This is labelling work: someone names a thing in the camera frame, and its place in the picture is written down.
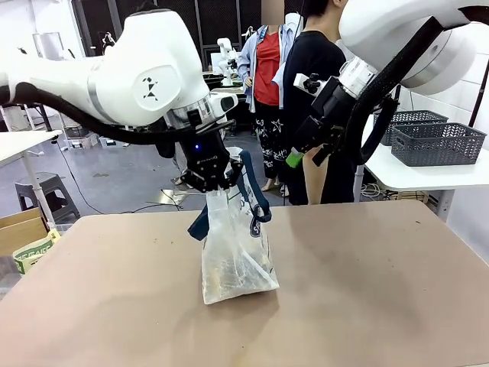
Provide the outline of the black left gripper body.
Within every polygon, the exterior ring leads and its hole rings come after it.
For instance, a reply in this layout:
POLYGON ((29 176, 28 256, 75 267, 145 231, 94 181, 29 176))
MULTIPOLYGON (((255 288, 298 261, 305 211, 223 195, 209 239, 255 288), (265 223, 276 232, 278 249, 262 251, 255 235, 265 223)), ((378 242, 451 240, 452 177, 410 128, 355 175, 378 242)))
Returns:
POLYGON ((189 137, 180 142, 187 168, 202 178, 222 177, 229 162, 219 132, 189 137))

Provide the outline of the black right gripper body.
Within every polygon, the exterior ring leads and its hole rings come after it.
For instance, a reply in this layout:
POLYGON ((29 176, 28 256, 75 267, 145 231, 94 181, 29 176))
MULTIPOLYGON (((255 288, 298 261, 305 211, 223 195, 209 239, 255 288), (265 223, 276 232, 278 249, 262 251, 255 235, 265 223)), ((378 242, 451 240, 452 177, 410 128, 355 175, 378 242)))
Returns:
POLYGON ((320 145, 336 149, 356 102, 338 78, 330 78, 314 99, 311 113, 296 132, 296 149, 312 149, 320 145))

